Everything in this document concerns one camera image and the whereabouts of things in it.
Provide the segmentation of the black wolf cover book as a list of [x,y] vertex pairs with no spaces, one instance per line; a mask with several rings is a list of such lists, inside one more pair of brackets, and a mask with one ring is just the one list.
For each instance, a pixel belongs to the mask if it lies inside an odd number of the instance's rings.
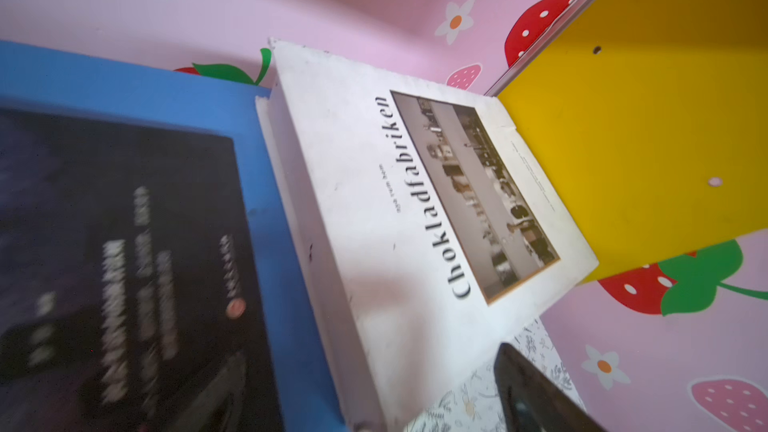
[[281,430],[233,142],[3,110],[2,429],[156,431],[232,353],[236,431]]

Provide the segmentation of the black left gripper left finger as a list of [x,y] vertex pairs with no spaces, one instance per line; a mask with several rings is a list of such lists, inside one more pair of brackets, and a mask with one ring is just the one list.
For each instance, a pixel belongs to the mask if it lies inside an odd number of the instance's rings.
[[236,431],[243,410],[246,359],[232,353],[211,361],[166,402],[156,431]]

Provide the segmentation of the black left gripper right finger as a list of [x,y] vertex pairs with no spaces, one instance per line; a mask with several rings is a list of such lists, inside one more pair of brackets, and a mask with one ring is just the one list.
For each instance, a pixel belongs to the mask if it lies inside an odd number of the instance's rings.
[[508,431],[605,432],[509,343],[499,346],[494,377]]

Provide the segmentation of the yellow wooden bookshelf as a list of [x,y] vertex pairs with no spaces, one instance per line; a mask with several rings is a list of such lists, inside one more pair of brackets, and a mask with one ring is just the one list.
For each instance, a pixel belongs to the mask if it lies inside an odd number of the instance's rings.
[[767,383],[767,0],[1,0],[4,40],[269,86],[281,38],[496,88],[600,260],[515,345],[611,431]]

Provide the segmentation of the white photo cover book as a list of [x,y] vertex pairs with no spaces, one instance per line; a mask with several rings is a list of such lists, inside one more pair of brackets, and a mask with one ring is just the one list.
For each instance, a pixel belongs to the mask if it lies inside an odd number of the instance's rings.
[[598,259],[499,99],[270,48],[257,110],[341,413],[401,431]]

